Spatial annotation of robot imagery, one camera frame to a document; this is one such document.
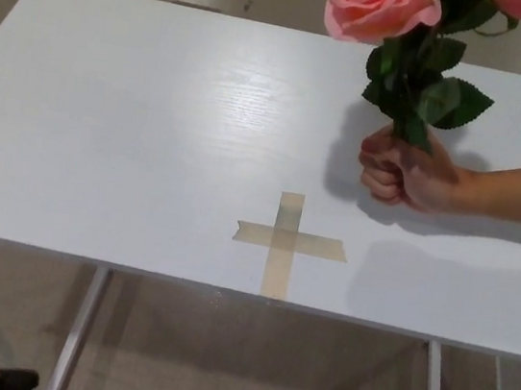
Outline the person bare hand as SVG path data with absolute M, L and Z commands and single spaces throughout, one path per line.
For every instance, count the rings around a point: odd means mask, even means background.
M 366 137 L 358 156 L 364 184 L 377 201 L 429 213 L 461 212 L 477 174 L 456 165 L 432 132 L 431 151 L 394 134 L 391 126 Z

